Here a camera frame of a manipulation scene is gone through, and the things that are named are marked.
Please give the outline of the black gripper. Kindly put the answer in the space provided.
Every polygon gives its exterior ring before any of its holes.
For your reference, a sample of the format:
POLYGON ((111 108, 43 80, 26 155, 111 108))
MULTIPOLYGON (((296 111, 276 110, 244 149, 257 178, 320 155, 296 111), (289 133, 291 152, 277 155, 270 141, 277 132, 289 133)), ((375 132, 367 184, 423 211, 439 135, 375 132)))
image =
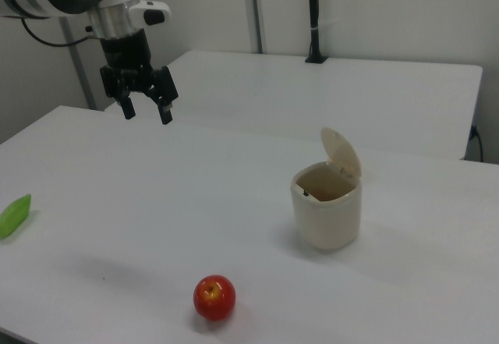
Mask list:
POLYGON ((104 90, 121 107, 126 119, 136 113, 130 91, 141 91, 157 105, 161 123, 172 121, 172 102, 179 97, 167 66, 154 69, 144 30, 115 39, 100 39, 107 64, 100 68, 104 90))

